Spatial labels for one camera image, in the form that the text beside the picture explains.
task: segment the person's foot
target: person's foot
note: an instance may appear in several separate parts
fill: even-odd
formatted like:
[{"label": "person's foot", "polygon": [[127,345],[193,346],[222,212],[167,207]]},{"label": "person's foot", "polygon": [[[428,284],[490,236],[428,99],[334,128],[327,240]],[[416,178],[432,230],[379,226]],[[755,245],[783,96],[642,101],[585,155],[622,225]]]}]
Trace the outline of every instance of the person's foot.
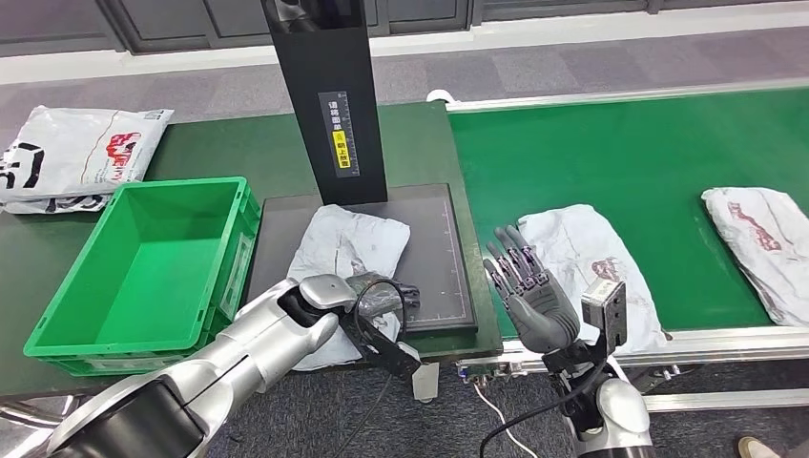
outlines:
[{"label": "person's foot", "polygon": [[777,453],[755,437],[742,437],[738,440],[738,456],[741,458],[780,458]]}]

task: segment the gray carpet floor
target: gray carpet floor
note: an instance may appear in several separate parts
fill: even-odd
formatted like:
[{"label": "gray carpet floor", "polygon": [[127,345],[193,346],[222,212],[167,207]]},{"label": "gray carpet floor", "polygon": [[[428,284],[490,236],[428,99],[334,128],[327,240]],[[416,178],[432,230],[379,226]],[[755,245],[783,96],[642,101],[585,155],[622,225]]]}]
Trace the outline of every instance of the gray carpet floor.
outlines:
[{"label": "gray carpet floor", "polygon": [[[384,57],[374,59],[381,103],[423,100],[446,89],[460,100],[583,94],[756,81],[809,75],[809,28],[746,31],[591,44]],[[0,86],[0,143],[11,142],[31,108],[172,108],[174,122],[291,111],[278,66]],[[720,364],[675,380],[684,391],[782,386],[809,380],[806,362]],[[255,395],[218,435],[210,456],[329,456],[384,383],[377,370],[296,375]],[[664,392],[666,385],[658,390]],[[544,376],[492,383],[487,396],[508,417],[550,400]],[[440,395],[415,402],[393,381],[379,409],[345,457],[475,456],[495,414],[451,367]],[[0,456],[30,432],[0,423]],[[809,437],[803,408],[670,413],[653,416],[661,458],[731,458],[741,433],[784,451]],[[532,419],[515,435],[543,458],[568,457],[570,439],[558,412]],[[527,456],[504,437],[489,457]]]}]

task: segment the yellow label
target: yellow label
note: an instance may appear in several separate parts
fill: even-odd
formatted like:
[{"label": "yellow label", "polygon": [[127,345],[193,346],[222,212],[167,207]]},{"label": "yellow label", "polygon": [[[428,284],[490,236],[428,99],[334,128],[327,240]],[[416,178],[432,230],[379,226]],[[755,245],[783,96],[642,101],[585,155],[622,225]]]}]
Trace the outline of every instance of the yellow label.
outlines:
[{"label": "yellow label", "polygon": [[348,143],[345,142],[345,131],[334,131],[331,133],[334,139],[334,151],[337,155],[337,166],[341,169],[351,167],[351,158],[348,157]]}]

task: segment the white plastic bag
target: white plastic bag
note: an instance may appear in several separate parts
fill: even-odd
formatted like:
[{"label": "white plastic bag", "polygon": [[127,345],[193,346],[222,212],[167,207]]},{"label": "white plastic bag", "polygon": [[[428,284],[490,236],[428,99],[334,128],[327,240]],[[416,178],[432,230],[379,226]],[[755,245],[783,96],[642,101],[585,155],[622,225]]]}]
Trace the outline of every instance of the white plastic bag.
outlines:
[{"label": "white plastic bag", "polygon": [[[393,277],[408,240],[410,227],[395,219],[326,205],[309,222],[286,276],[298,281],[319,274],[348,278],[364,272]],[[391,341],[399,334],[399,319],[393,312],[376,318],[374,324]],[[338,328],[331,339],[294,369],[315,370],[350,363],[362,356],[342,328]]]},{"label": "white plastic bag", "polygon": [[0,202],[107,195],[142,180],[173,112],[34,108],[0,158]]},{"label": "white plastic bag", "polygon": [[7,202],[0,209],[15,215],[97,212],[107,205],[112,195],[79,196],[77,198],[43,198]]},{"label": "white plastic bag", "polygon": [[719,235],[776,324],[809,326],[809,219],[766,188],[702,193]]},{"label": "white plastic bag", "polygon": [[606,218],[589,205],[572,205],[527,215],[519,220],[520,234],[536,246],[536,254],[570,298],[582,324],[579,338],[594,342],[598,330],[585,324],[581,295],[596,278],[627,284],[627,342],[615,354],[660,347],[666,336],[660,327],[652,293],[623,240]]}]

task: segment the robot finger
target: robot finger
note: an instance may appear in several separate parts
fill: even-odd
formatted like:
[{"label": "robot finger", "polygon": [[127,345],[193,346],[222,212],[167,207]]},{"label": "robot finger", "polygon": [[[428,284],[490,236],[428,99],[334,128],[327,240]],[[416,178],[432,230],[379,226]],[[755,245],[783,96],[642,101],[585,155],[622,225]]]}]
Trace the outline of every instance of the robot finger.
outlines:
[{"label": "robot finger", "polygon": [[494,263],[491,262],[491,260],[483,260],[483,266],[486,268],[488,276],[491,278],[491,282],[494,283],[494,289],[497,290],[497,294],[503,301],[503,305],[507,305],[506,300],[513,294],[511,292],[511,288],[508,286],[508,283],[503,279],[503,276],[500,275],[500,272],[497,271],[497,267],[494,266]]},{"label": "robot finger", "polygon": [[542,262],[536,256],[536,253],[533,251],[533,247],[529,245],[526,239],[520,234],[520,231],[517,230],[514,226],[509,226],[506,228],[506,233],[512,240],[520,247],[520,254],[522,254],[523,259],[525,260],[526,264],[528,265],[528,270],[532,275],[541,275],[545,272],[545,267],[542,266]]},{"label": "robot finger", "polygon": [[[514,232],[517,231],[516,229],[514,229],[513,226],[509,226],[508,228],[513,229]],[[530,266],[526,262],[525,256],[517,247],[517,244],[514,242],[514,239],[512,238],[510,231],[507,232],[506,229],[503,229],[502,227],[497,227],[494,229],[494,237],[496,237],[501,243],[503,243],[503,247],[506,248],[506,253],[508,253],[508,257],[511,258],[511,264],[514,265],[515,269],[519,273],[520,278],[524,283],[524,286],[527,289],[531,289],[533,287],[533,279],[531,278]]]},{"label": "robot finger", "polygon": [[503,276],[506,277],[508,284],[517,294],[522,294],[523,292],[523,279],[520,277],[520,274],[517,273],[517,270],[514,268],[514,265],[508,260],[505,256],[503,256],[503,252],[497,248],[492,242],[486,244],[486,248],[488,249],[489,253],[494,257],[494,260],[497,261],[497,265],[500,266],[500,270],[503,271]]}]

